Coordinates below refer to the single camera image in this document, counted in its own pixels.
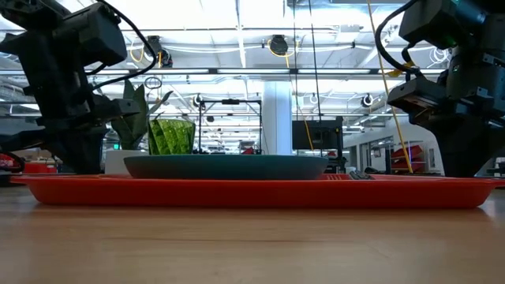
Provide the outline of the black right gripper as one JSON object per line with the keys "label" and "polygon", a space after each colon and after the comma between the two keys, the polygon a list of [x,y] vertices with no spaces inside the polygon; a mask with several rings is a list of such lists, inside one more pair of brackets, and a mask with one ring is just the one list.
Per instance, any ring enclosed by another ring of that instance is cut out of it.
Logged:
{"label": "black right gripper", "polygon": [[[505,149],[505,11],[487,11],[469,46],[448,48],[450,64],[438,81],[417,67],[402,66],[414,78],[391,91],[388,102],[414,124],[434,128],[443,170],[453,178],[473,177]],[[439,126],[440,121],[476,125]]]}

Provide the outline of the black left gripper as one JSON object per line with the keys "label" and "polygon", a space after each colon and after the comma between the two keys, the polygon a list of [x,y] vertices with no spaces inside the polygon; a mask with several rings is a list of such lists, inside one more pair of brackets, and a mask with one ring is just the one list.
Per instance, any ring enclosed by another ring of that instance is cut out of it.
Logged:
{"label": "black left gripper", "polygon": [[24,88],[34,97],[41,117],[38,130],[25,130],[0,139],[0,150],[45,148],[77,174],[99,174],[105,123],[136,114],[129,99],[97,95],[82,66],[77,38],[63,28],[29,29],[8,35],[0,51],[19,57],[28,79]]}

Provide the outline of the green textured glass cup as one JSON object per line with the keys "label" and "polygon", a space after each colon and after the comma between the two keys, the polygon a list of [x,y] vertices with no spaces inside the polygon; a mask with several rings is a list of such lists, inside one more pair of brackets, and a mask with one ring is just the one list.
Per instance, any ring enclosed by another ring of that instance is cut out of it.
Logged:
{"label": "green textured glass cup", "polygon": [[188,155],[193,153],[196,125],[190,121],[155,119],[148,124],[151,155]]}

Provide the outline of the teal round plate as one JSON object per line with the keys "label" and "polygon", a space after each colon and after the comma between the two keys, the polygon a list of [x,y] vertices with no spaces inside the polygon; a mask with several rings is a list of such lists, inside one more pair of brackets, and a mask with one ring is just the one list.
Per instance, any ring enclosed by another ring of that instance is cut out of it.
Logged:
{"label": "teal round plate", "polygon": [[124,159],[133,178],[315,180],[328,159],[296,155],[145,155]]}

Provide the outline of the red plastic tray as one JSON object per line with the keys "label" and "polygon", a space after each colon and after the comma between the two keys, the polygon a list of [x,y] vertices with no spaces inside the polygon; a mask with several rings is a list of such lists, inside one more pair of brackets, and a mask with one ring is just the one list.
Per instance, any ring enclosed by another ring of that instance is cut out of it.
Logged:
{"label": "red plastic tray", "polygon": [[42,204],[228,208],[475,208],[505,179],[375,175],[353,180],[177,180],[110,175],[21,175]]}

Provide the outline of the white plant pot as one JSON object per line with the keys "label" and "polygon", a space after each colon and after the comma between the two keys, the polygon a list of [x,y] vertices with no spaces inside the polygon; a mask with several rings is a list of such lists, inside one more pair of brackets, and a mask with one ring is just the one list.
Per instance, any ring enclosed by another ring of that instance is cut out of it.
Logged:
{"label": "white plant pot", "polygon": [[129,174],[124,162],[124,158],[135,156],[146,156],[148,153],[144,150],[110,150],[106,152],[105,174],[119,175]]}

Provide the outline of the red flat box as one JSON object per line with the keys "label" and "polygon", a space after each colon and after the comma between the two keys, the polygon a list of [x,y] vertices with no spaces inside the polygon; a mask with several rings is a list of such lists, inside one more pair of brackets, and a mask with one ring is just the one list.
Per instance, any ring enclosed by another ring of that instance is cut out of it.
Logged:
{"label": "red flat box", "polygon": [[46,163],[26,163],[23,174],[54,174],[57,168],[54,164]]}

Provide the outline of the red storage bins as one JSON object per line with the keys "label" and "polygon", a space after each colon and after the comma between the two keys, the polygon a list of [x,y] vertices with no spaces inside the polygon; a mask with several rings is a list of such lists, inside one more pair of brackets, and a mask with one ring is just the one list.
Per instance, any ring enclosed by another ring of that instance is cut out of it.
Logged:
{"label": "red storage bins", "polygon": [[400,148],[391,154],[391,170],[394,173],[414,174],[424,173],[426,171],[425,154],[420,145],[409,146],[406,148],[407,155]]}

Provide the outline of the green snake plant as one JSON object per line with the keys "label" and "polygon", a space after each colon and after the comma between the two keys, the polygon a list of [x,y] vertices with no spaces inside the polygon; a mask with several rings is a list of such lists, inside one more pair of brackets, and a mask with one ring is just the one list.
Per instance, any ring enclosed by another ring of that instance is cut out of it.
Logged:
{"label": "green snake plant", "polygon": [[121,116],[112,120],[111,127],[118,134],[122,150],[137,150],[141,140],[148,131],[148,121],[151,114],[154,114],[163,103],[165,103],[173,91],[168,91],[155,105],[148,107],[146,101],[145,87],[141,84],[134,88],[130,80],[125,80],[123,98],[134,101],[140,108],[136,114]]}

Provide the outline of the long ceiling light bar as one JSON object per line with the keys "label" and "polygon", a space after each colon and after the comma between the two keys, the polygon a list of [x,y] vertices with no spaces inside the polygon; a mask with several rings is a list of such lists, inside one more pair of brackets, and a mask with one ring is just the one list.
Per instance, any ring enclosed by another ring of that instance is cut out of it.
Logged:
{"label": "long ceiling light bar", "polygon": [[380,69],[151,69],[147,74],[156,75],[230,75],[230,74],[253,74],[253,75],[271,75],[271,74],[302,74],[313,75],[315,73],[329,75],[376,75],[380,73]]}

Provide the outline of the white round column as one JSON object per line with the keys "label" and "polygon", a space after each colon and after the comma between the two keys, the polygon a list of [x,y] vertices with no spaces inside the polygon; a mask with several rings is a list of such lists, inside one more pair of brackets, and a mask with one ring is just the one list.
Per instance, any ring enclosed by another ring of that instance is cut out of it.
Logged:
{"label": "white round column", "polygon": [[292,155],[292,89],[288,81],[267,81],[262,98],[263,148],[267,155]]}

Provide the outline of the black metal frame rig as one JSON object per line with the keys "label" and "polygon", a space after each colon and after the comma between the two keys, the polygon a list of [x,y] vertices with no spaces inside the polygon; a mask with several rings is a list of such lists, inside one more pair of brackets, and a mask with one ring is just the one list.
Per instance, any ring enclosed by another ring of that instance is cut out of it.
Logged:
{"label": "black metal frame rig", "polygon": [[256,99],[256,100],[249,100],[249,99],[220,99],[220,100],[204,100],[201,99],[198,102],[198,152],[202,152],[202,147],[201,147],[201,135],[202,135],[202,117],[204,116],[205,112],[203,111],[203,107],[205,106],[206,103],[210,103],[211,105],[206,108],[206,110],[210,110],[216,103],[222,104],[222,105],[239,105],[241,103],[245,103],[246,105],[250,105],[251,103],[257,103],[259,105],[259,111],[256,112],[256,115],[259,117],[259,134],[260,134],[260,141],[259,141],[259,148],[262,149],[262,134],[263,134],[263,107],[262,107],[262,100],[261,99]]}

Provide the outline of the black wall monitor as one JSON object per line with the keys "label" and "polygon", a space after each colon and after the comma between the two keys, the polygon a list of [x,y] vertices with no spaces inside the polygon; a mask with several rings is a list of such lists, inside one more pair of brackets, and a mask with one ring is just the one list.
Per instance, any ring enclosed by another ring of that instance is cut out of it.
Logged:
{"label": "black wall monitor", "polygon": [[339,150],[343,145],[342,119],[292,121],[294,150]]}

